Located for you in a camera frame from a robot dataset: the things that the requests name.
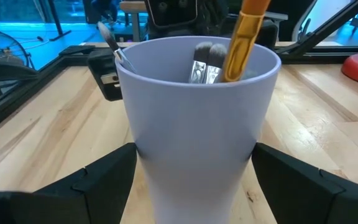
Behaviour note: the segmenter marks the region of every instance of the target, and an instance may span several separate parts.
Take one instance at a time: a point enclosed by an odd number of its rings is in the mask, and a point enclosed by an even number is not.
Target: black frame
[[[358,0],[350,3],[315,32],[307,34],[288,47],[276,47],[283,64],[340,64],[358,53],[358,47],[315,47],[329,34],[340,28],[358,13]],[[107,49],[94,46],[70,46],[39,70],[38,79],[21,81],[16,87],[0,96],[0,123],[40,91],[59,73],[71,66],[88,66],[88,55],[95,50]]]

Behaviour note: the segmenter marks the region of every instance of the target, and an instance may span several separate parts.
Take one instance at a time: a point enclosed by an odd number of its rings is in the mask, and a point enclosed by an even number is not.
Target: black chair
[[[241,0],[228,0],[229,13],[238,14],[241,8]],[[268,12],[275,12],[288,15],[287,21],[280,23],[279,41],[297,41],[302,23],[316,4],[317,0],[272,0],[267,9]]]

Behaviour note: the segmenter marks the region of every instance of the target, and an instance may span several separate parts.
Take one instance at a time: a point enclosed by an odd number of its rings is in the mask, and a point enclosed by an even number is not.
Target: black stand
[[[49,7],[50,7],[50,12],[52,13],[53,19],[54,19],[55,24],[56,24],[56,29],[57,29],[57,32],[58,32],[57,37],[51,38],[49,40],[50,41],[55,41],[55,40],[63,37],[64,35],[67,35],[67,34],[71,33],[71,30],[68,30],[66,32],[62,31],[62,27],[60,25],[59,17],[57,16],[57,13],[56,13],[55,3],[53,3],[53,0],[48,0],[48,3],[49,3]]]

